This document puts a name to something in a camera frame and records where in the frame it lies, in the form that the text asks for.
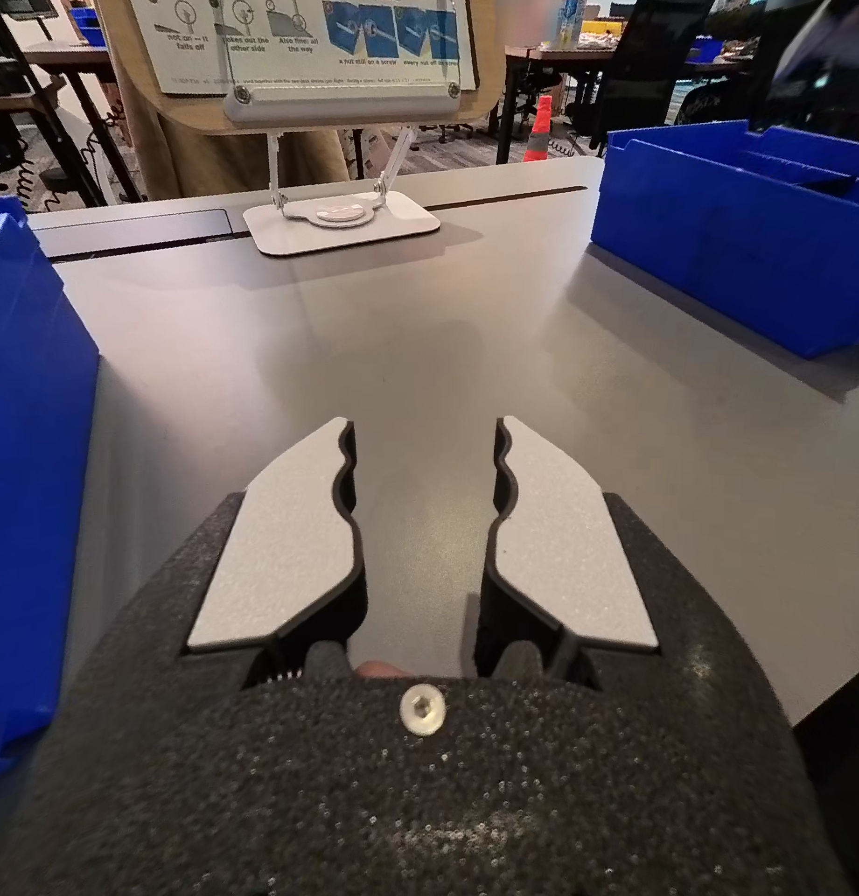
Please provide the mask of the white document stand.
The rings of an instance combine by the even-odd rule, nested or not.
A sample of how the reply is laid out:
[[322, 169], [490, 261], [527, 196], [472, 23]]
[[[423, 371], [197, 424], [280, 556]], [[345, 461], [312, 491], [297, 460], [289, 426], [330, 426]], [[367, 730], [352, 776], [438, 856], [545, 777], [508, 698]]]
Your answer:
[[[227, 118], [265, 130], [270, 202], [244, 211], [244, 223], [264, 255], [289, 258], [355, 245], [420, 236], [440, 221], [393, 189], [422, 118], [451, 118], [461, 102], [458, 75], [402, 84], [234, 84], [224, 100]], [[279, 139], [293, 127], [356, 127], [388, 118], [400, 134], [371, 191], [291, 200], [279, 185]]]

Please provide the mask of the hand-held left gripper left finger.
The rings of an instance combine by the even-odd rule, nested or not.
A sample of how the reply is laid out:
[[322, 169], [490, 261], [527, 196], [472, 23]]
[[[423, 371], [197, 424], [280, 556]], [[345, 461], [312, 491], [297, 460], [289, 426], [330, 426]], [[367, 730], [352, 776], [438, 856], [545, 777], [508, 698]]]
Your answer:
[[368, 591], [356, 506], [354, 423], [337, 417], [250, 482], [188, 638], [192, 653], [346, 644]]

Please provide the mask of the blue plastic storage bin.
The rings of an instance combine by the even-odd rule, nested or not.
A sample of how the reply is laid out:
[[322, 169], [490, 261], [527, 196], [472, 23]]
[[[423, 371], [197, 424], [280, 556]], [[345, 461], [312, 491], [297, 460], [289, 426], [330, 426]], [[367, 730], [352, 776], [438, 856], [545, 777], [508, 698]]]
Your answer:
[[604, 163], [594, 245], [799, 357], [859, 345], [859, 141], [656, 126]]
[[61, 688], [99, 349], [0, 196], [0, 776]]

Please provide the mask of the printed instruction sheet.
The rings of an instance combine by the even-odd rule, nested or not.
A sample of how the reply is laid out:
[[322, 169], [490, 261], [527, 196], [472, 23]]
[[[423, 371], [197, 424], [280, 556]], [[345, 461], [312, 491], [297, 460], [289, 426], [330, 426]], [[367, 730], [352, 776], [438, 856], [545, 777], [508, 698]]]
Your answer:
[[455, 83], [477, 88], [464, 2], [132, 1], [161, 90]]

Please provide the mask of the wooden table with black legs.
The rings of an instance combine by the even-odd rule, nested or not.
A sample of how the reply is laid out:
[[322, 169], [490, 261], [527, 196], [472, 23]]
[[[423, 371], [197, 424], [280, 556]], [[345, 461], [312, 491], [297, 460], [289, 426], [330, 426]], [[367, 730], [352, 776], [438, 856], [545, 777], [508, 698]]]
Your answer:
[[[531, 68], [548, 68], [554, 72], [568, 74], [580, 84], [578, 101], [580, 113], [589, 119], [588, 136], [592, 133], [592, 118], [601, 84], [603, 70], [614, 54], [614, 49], [542, 49], [507, 47], [506, 75], [503, 94], [503, 107], [493, 107], [489, 115], [489, 131], [497, 137], [496, 164], [507, 164], [510, 160], [510, 148], [513, 137], [513, 120], [516, 111], [516, 99], [520, 93], [520, 82], [524, 74]], [[684, 63], [677, 82], [702, 79], [713, 79], [742, 73], [751, 65], [751, 59], [714, 61], [707, 65], [690, 65]]]
[[106, 189], [99, 187], [93, 176], [83, 168], [84, 159], [80, 151], [56, 115], [57, 95], [66, 80], [81, 103], [89, 130], [94, 133], [99, 148], [119, 180], [119, 195], [131, 203], [146, 201], [147, 196], [138, 190], [124, 157], [114, 143], [108, 120], [99, 116], [80, 78], [82, 74], [94, 75], [101, 84], [117, 88], [118, 78], [109, 51], [88, 44], [50, 40], [32, 46], [21, 56], [25, 74], [31, 74], [31, 66], [37, 65], [51, 76], [51, 81], [43, 86], [32, 76], [29, 91], [0, 95], [0, 113], [29, 115], [51, 154], [65, 169], [69, 185], [81, 196], [84, 204], [87, 207], [105, 205]]

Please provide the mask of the black office chair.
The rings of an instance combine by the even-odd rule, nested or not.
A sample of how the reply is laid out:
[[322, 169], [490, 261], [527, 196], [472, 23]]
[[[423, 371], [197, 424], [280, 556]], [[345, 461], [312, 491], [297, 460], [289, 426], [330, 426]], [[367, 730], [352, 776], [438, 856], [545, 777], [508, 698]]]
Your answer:
[[638, 1], [593, 104], [591, 151], [612, 132], [662, 126], [678, 76], [712, 1]]

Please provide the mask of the orange traffic cone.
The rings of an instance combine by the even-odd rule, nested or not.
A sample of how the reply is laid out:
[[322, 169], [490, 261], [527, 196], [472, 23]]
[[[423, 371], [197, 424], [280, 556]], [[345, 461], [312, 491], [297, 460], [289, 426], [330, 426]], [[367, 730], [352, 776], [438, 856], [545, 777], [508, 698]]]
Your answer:
[[552, 96], [542, 94], [538, 98], [533, 127], [529, 134], [523, 162], [546, 161], [550, 138]]

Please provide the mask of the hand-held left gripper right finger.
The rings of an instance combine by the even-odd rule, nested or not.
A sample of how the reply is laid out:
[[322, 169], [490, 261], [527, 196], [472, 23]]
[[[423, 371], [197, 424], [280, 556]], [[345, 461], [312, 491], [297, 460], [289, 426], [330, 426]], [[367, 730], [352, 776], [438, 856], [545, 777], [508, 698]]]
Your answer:
[[655, 655], [655, 633], [601, 486], [521, 420], [496, 420], [496, 518], [480, 588], [476, 670], [533, 644], [542, 668], [576, 678], [586, 649]]

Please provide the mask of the tan wooden board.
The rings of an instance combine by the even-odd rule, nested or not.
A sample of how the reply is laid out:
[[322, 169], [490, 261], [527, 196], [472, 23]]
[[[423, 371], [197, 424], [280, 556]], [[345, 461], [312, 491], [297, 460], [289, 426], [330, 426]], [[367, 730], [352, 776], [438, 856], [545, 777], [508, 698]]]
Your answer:
[[[155, 76], [153, 64], [144, 45], [130, 1], [95, 2], [99, 21], [107, 39], [111, 61], [117, 73], [144, 95], [164, 117], [211, 136], [230, 134], [266, 133], [260, 127], [237, 125], [224, 112], [224, 100], [230, 91], [218, 96], [178, 96], [164, 93]], [[504, 50], [497, 34], [496, 2], [464, 2], [468, 11], [473, 58], [476, 66], [477, 88], [461, 89], [459, 110], [445, 120], [422, 118], [417, 125], [457, 124], [478, 118], [489, 110], [503, 85]], [[402, 125], [385, 118], [378, 122], [360, 125]], [[290, 131], [314, 131], [329, 129], [319, 126], [305, 129], [293, 127]]]

